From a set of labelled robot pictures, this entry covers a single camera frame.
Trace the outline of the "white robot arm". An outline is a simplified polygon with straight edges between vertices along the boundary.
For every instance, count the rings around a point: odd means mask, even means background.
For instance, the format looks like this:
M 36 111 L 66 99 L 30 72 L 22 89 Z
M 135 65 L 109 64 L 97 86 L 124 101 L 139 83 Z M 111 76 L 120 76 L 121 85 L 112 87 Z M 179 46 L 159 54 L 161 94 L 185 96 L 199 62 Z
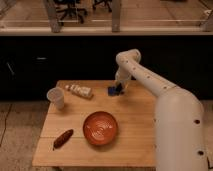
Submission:
M 156 97 L 156 171 L 209 171 L 202 103 L 190 91 L 140 65 L 137 49 L 116 55 L 117 84 L 134 77 Z

